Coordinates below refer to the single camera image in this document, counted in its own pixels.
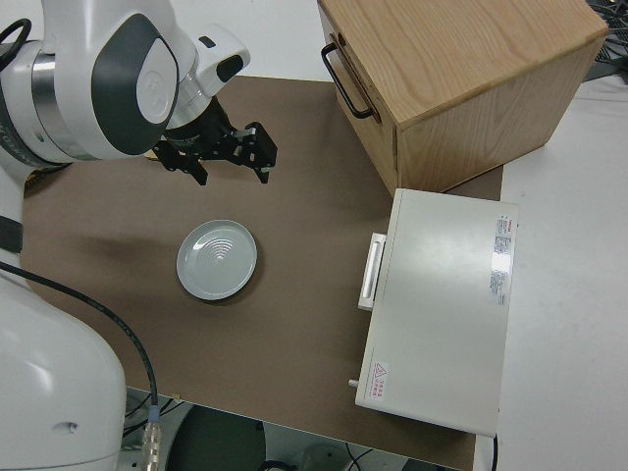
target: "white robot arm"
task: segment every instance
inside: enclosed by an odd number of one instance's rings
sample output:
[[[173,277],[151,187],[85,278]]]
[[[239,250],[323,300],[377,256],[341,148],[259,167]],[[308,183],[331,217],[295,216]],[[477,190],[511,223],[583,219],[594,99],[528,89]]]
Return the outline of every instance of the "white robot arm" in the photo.
[[[42,0],[0,40],[0,268],[19,266],[26,177],[38,168],[141,155],[207,175],[199,160],[252,168],[265,183],[277,147],[257,123],[231,126],[216,92],[249,62],[218,26],[190,38],[168,0]],[[20,37],[3,43],[10,32]],[[122,367],[85,324],[0,271],[0,470],[115,469]]]

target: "white plate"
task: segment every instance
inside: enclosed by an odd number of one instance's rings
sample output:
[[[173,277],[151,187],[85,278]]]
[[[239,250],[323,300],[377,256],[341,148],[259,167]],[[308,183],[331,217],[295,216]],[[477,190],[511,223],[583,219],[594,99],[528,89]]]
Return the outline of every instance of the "white plate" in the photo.
[[[177,257],[179,280],[201,299],[224,299],[251,278],[257,247],[250,232],[234,221],[210,221],[183,241]]]

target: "brown table surface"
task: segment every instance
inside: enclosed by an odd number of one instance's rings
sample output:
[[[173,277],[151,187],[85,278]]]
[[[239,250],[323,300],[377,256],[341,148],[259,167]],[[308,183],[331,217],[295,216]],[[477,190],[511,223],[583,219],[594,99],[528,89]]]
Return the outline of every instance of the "brown table surface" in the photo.
[[[143,158],[74,164],[27,192],[24,267],[126,319],[150,354],[160,393],[471,469],[473,435],[353,402],[347,380],[359,376],[369,326],[357,309],[365,257],[371,233],[387,230],[393,200],[334,86],[237,78],[220,98],[235,126],[260,121],[277,142],[269,184],[224,162],[205,165],[207,186]],[[499,183],[493,172],[456,192],[498,198]],[[204,302],[180,285],[175,261],[187,234],[214,219],[244,224],[258,262],[239,293]],[[113,346],[129,386],[147,388],[117,327],[35,289]]]

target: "box handle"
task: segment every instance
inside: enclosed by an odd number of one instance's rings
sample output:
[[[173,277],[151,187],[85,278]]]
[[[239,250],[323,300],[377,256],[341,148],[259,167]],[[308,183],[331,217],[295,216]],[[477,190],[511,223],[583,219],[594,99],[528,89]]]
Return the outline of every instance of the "box handle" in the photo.
[[[382,256],[384,255],[384,244],[386,236],[384,234],[373,233],[371,235],[371,246],[364,268],[364,279],[360,290],[360,299],[357,306],[365,311],[372,311],[375,303],[375,291],[377,280],[380,278],[380,267],[382,266]]]
[[[342,95],[342,98],[344,99],[344,102],[346,103],[346,106],[349,108],[349,111],[351,112],[351,114],[355,118],[357,118],[358,120],[364,120],[365,118],[373,116],[373,114],[374,114],[373,108],[367,108],[366,110],[358,111],[358,109],[355,108],[355,105],[351,101],[351,98],[346,93],[346,90],[344,89],[344,86],[342,86],[342,83],[340,83],[340,79],[339,79],[338,75],[334,71],[334,68],[332,67],[332,64],[330,63],[329,59],[327,58],[327,56],[331,52],[334,52],[337,49],[338,49],[338,47],[336,46],[336,44],[334,42],[328,44],[327,46],[325,46],[323,48],[323,50],[321,51],[321,57],[323,58],[323,64],[325,64],[325,67],[327,68],[327,70],[329,71],[330,75],[332,76],[332,80],[336,84],[336,87],[338,88],[338,91],[340,92],[340,95]]]

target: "wooden box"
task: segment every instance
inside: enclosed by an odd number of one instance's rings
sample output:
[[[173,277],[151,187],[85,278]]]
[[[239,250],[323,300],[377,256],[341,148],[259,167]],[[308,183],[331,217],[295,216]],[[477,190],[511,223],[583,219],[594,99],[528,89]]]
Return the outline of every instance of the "wooden box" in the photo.
[[[584,0],[318,1],[340,105],[391,193],[544,145],[606,35]]]

